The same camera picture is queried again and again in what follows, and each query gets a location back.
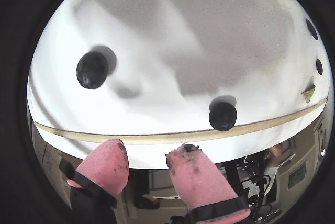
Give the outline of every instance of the black ball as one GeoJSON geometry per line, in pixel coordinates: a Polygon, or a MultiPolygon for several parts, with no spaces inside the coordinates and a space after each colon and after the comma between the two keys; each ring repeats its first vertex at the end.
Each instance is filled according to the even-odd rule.
{"type": "Polygon", "coordinates": [[[322,67],[322,63],[321,63],[320,59],[316,60],[316,69],[318,70],[318,73],[320,75],[323,74],[323,67],[322,67]]]}
{"type": "Polygon", "coordinates": [[[80,85],[86,89],[97,89],[106,80],[108,62],[100,52],[92,51],[80,58],[76,75],[80,85]]]}
{"type": "Polygon", "coordinates": [[[235,107],[226,102],[215,104],[209,113],[209,123],[218,131],[228,131],[235,125],[236,119],[237,111],[235,107]]]}
{"type": "Polygon", "coordinates": [[[311,23],[311,21],[306,19],[306,25],[307,25],[307,28],[308,28],[309,32],[314,37],[314,39],[318,40],[318,34],[316,33],[316,30],[315,30],[313,24],[311,23]]]}

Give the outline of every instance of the person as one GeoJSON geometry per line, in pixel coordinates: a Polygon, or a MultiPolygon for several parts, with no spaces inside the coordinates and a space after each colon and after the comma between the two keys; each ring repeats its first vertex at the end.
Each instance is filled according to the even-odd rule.
{"type": "MultiPolygon", "coordinates": [[[[189,208],[185,223],[253,223],[247,219],[251,211],[245,198],[236,194],[198,146],[181,145],[166,155],[166,164],[176,192],[189,208]]],[[[127,151],[121,140],[100,144],[76,169],[65,159],[59,167],[71,186],[71,207],[79,223],[118,223],[116,197],[129,178],[127,151]]]]}
{"type": "MultiPolygon", "coordinates": [[[[270,177],[270,183],[269,183],[269,178],[265,177],[266,178],[266,185],[265,185],[264,189],[266,189],[266,188],[267,189],[264,192],[264,195],[267,195],[269,193],[269,191],[271,190],[272,186],[273,186],[273,183],[274,183],[274,180],[275,180],[275,177],[276,177],[276,173],[278,171],[278,166],[279,166],[280,161],[281,161],[282,144],[281,143],[276,144],[276,145],[270,147],[268,150],[269,150],[271,156],[270,156],[270,158],[268,160],[268,163],[267,163],[267,166],[265,168],[264,175],[268,175],[270,177]]],[[[225,168],[222,167],[222,164],[223,163],[217,163],[216,167],[218,169],[220,169],[220,172],[223,174],[223,176],[225,178],[227,178],[225,168]]],[[[248,198],[250,198],[253,195],[258,195],[259,194],[259,188],[258,188],[257,184],[252,183],[251,180],[248,180],[249,177],[248,177],[247,173],[243,169],[241,169],[240,167],[238,168],[238,173],[239,173],[240,181],[242,181],[243,188],[249,188],[248,198]]]]}

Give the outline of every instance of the dirt stain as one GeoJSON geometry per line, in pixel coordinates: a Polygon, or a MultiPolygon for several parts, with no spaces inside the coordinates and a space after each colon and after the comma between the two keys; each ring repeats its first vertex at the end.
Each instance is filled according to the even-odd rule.
{"type": "Polygon", "coordinates": [[[119,146],[119,148],[120,148],[121,150],[125,150],[125,149],[126,149],[125,146],[124,146],[123,144],[121,144],[121,143],[118,143],[117,145],[119,146]]]}

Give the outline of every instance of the small yellow object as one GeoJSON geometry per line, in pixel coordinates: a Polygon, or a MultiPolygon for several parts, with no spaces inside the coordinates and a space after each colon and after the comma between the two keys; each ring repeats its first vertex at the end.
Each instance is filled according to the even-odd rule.
{"type": "Polygon", "coordinates": [[[310,99],[312,98],[313,94],[314,94],[314,90],[315,90],[315,85],[312,86],[312,88],[304,91],[302,94],[305,97],[306,103],[310,102],[310,99]]]}

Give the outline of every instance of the black strap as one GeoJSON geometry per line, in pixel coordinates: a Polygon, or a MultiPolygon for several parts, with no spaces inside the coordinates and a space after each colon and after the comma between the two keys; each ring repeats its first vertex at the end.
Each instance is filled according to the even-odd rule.
{"type": "Polygon", "coordinates": [[[73,165],[66,159],[62,158],[59,164],[59,169],[65,174],[68,179],[77,182],[95,197],[107,201],[108,204],[113,208],[117,207],[117,199],[114,198],[113,195],[103,190],[100,186],[86,178],[84,175],[78,173],[73,165]]]}
{"type": "Polygon", "coordinates": [[[249,206],[243,196],[197,207],[185,215],[185,224],[218,218],[248,208],[249,206]]]}

